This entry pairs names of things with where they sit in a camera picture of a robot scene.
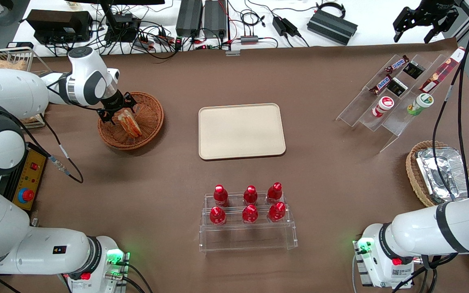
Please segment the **aluminum foil container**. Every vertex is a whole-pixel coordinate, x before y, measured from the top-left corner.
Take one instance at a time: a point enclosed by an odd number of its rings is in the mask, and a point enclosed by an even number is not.
[[[428,148],[416,152],[415,158],[425,180],[430,198],[435,203],[466,199],[468,197],[467,181],[464,176],[461,153],[454,148],[436,148],[435,152],[437,165],[452,195],[447,191],[446,186],[439,177],[432,148]]]

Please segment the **emergency stop button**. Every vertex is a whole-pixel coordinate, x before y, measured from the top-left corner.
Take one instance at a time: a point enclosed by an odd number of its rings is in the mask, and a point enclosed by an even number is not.
[[[28,188],[21,188],[19,193],[17,194],[17,199],[20,203],[27,203],[34,199],[34,191]]]
[[[403,264],[403,261],[400,259],[400,258],[394,258],[392,260],[392,264],[393,265],[402,265]]]

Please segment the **brown tabletop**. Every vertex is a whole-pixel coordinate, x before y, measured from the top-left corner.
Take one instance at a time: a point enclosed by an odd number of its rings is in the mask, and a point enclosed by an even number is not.
[[[121,70],[121,91],[142,91],[160,100],[165,114],[158,137],[136,151],[108,148],[96,130],[97,115],[51,105],[46,118],[84,174],[80,185],[51,164],[37,197],[41,226],[110,236],[131,252],[131,263],[155,293],[351,292],[352,240],[372,223],[423,208],[406,176],[413,145],[431,139],[451,77],[425,110],[381,154],[385,131],[352,129],[337,115],[393,54],[433,60],[456,49],[454,40],[428,45],[244,50],[240,57],[202,50],[161,62],[147,55],[109,56]],[[46,59],[67,72],[66,58]],[[437,138],[458,147],[456,95]],[[205,106],[276,103],[287,151],[279,157],[203,161],[198,120]],[[464,142],[469,164],[469,81],[465,80]],[[34,130],[41,144],[63,157],[47,129]],[[287,251],[199,252],[204,193],[223,184],[266,189],[283,183],[294,212],[298,248]],[[56,276],[6,276],[24,293],[65,293]],[[388,292],[364,288],[360,293]],[[418,291],[420,279],[411,291]],[[0,292],[8,292],[0,285]],[[436,293],[469,292],[469,256],[439,267]]]

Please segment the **wicker basket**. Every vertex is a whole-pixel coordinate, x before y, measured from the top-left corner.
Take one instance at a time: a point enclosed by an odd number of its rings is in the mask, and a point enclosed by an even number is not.
[[[97,130],[101,139],[110,147],[118,150],[134,150],[149,143],[155,138],[164,122],[164,111],[162,105],[156,98],[142,92],[131,92],[130,95],[137,104],[134,106],[134,119],[142,131],[142,135],[137,138],[130,137],[121,123],[114,115],[113,125],[110,122],[97,121]]]
[[[445,143],[441,143],[436,141],[435,147],[436,148],[444,148],[447,147]],[[419,171],[419,165],[417,165],[417,161],[415,160],[415,153],[422,149],[427,149],[432,147],[432,141],[422,141],[416,144],[412,150],[409,152],[408,156],[406,156],[406,174],[408,174],[408,178],[410,180],[410,184],[414,189],[415,195],[421,200],[421,202],[425,206],[435,206],[436,203],[430,198],[430,194],[426,189],[426,184],[423,179],[423,175]]]

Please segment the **red bottle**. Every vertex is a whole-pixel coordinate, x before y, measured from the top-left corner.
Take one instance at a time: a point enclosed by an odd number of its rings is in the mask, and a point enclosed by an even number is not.
[[[242,211],[242,221],[246,224],[252,224],[258,219],[258,210],[252,204],[246,206]]]
[[[267,218],[271,221],[279,221],[283,217],[285,217],[285,204],[283,202],[279,201],[269,208]]]
[[[243,203],[248,206],[250,204],[256,204],[258,199],[258,193],[253,185],[249,185],[247,190],[243,193]]]
[[[227,208],[229,206],[229,200],[227,199],[227,190],[225,190],[222,185],[216,185],[213,197],[217,206],[223,206],[224,208]]]
[[[214,206],[209,213],[209,219],[215,225],[223,225],[226,223],[226,212],[222,208]]]
[[[267,196],[265,197],[266,204],[275,204],[279,202],[281,199],[281,195],[281,183],[276,182],[267,191]]]

